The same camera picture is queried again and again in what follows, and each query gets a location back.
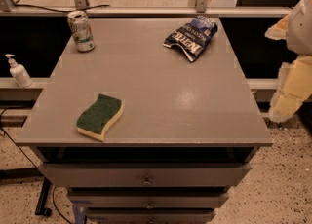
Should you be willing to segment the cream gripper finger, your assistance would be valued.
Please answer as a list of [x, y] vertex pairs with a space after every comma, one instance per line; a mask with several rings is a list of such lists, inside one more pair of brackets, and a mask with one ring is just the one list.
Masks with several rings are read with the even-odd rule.
[[291, 118], [312, 95], [312, 56], [300, 55], [292, 63], [283, 62], [277, 80], [277, 90], [270, 102], [268, 118], [283, 123]]
[[286, 15], [281, 18], [277, 23], [266, 30], [264, 36], [272, 40], [286, 40], [290, 17], [291, 15]]

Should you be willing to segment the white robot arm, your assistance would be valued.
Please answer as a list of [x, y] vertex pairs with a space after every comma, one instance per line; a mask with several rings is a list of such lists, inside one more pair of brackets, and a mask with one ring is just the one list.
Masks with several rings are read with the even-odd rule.
[[288, 15], [267, 29], [265, 37], [285, 40], [287, 48], [298, 54], [292, 63], [282, 63], [270, 101], [268, 118], [283, 123], [312, 95], [312, 0], [300, 0]]

